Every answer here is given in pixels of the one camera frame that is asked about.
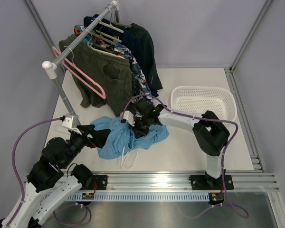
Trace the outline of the pink hanger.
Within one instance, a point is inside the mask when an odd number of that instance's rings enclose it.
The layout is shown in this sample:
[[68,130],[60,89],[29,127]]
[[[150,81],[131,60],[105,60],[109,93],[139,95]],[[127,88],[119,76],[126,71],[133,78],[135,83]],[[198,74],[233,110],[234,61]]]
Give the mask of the pink hanger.
[[78,79],[81,82],[81,84],[83,84],[88,90],[94,92],[100,98],[106,99],[106,93],[104,89],[101,87],[101,85],[76,66],[76,64],[73,61],[74,58],[73,50],[71,50],[68,46],[65,46],[65,48],[69,49],[73,56],[71,57],[71,61],[67,57],[64,57],[61,62],[62,65],[71,73],[72,76]]

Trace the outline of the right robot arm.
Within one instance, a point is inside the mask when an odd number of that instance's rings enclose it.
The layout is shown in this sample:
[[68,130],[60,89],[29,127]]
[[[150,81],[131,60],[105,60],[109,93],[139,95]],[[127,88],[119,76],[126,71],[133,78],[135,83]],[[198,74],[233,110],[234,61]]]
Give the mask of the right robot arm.
[[136,138],[147,136],[155,126],[173,126],[193,133],[199,147],[206,154],[207,168],[204,177],[195,181],[200,186],[215,189],[222,185],[221,151],[227,145],[230,133],[212,111],[201,116],[168,110],[165,105],[151,105],[145,99],[128,108],[127,117]]

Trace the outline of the light blue shorts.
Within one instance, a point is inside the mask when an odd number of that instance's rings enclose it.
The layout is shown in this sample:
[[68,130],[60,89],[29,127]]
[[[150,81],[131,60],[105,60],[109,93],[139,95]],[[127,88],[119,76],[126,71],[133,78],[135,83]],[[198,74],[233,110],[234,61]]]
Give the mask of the light blue shorts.
[[130,129],[128,123],[122,123],[119,117],[114,119],[109,117],[101,117],[90,123],[95,126],[95,130],[109,129],[110,133],[106,143],[102,148],[97,148],[100,158],[105,160],[117,159],[121,157],[121,168],[125,171],[131,169],[124,166],[128,154],[136,150],[136,154],[140,149],[149,149],[153,144],[159,143],[169,136],[166,126],[152,125],[146,136],[135,138],[134,131]]

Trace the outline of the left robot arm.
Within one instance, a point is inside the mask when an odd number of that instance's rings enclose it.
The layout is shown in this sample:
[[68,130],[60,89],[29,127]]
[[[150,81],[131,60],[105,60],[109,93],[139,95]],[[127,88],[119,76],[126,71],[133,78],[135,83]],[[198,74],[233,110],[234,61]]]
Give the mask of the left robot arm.
[[21,197],[11,213],[0,220],[0,228],[40,228],[50,215],[69,196],[78,190],[97,189],[93,173],[77,164],[69,176],[54,191],[52,188],[63,177],[74,158],[85,148],[102,148],[109,129],[95,130],[94,125],[81,125],[68,140],[56,137],[48,141],[42,155],[21,187]]

